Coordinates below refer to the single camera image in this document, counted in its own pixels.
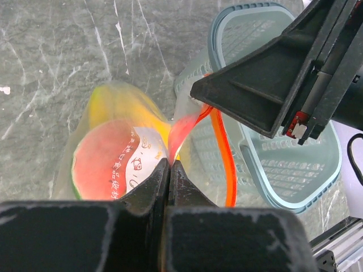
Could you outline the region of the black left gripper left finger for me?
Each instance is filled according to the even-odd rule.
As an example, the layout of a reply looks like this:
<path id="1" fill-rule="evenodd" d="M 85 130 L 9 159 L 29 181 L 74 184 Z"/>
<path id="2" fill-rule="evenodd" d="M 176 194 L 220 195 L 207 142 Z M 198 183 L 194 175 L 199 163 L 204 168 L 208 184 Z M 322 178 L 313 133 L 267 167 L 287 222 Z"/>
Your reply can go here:
<path id="1" fill-rule="evenodd" d="M 117 201 L 1 203 L 2 271 L 158 271 L 170 168 Z"/>

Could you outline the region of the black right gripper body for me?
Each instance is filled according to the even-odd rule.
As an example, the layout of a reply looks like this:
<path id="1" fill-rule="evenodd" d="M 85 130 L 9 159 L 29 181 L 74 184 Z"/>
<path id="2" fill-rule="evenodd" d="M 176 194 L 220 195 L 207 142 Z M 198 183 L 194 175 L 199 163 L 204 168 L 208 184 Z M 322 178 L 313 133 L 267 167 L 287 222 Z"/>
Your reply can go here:
<path id="1" fill-rule="evenodd" d="M 303 145 L 330 120 L 362 130 L 362 1 L 313 1 L 296 31 L 319 30 L 301 89 L 282 122 L 283 133 Z"/>

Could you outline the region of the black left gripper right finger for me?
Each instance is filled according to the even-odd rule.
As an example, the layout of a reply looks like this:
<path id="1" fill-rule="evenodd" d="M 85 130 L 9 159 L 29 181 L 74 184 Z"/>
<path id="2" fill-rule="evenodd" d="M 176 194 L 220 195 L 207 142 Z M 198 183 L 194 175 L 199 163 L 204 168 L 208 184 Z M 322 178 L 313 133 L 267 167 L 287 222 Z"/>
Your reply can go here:
<path id="1" fill-rule="evenodd" d="M 170 176 L 167 271 L 317 271 L 302 223 L 290 211 L 224 208 L 189 180 L 181 162 Z"/>

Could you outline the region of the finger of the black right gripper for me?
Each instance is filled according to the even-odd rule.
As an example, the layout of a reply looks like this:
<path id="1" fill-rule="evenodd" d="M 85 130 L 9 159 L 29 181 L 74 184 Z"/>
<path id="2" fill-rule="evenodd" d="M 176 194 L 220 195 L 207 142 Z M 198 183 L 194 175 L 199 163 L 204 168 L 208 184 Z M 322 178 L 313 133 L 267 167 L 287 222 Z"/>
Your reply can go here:
<path id="1" fill-rule="evenodd" d="M 328 36 L 333 1 L 312 1 L 280 36 L 193 84 L 191 96 L 273 138 Z"/>

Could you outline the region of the toy watermelon slice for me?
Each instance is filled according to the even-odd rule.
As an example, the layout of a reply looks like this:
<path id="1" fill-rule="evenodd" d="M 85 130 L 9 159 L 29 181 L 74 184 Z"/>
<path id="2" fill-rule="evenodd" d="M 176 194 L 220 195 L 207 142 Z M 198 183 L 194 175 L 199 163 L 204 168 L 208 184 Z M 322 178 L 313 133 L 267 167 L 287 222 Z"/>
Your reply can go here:
<path id="1" fill-rule="evenodd" d="M 167 156 L 153 128 L 111 120 L 89 131 L 73 154 L 71 176 L 82 200 L 117 200 L 143 183 Z"/>

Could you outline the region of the yellow toy banana bunch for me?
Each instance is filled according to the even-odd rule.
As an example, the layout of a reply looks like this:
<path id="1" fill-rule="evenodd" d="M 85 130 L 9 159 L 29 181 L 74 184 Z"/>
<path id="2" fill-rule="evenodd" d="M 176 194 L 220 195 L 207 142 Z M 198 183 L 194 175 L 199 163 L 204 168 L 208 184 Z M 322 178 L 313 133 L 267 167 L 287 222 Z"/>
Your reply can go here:
<path id="1" fill-rule="evenodd" d="M 87 106 L 90 131 L 111 120 L 125 120 L 133 126 L 155 129 L 164 141 L 167 156 L 171 124 L 139 88 L 130 84 L 104 84 L 94 89 Z"/>

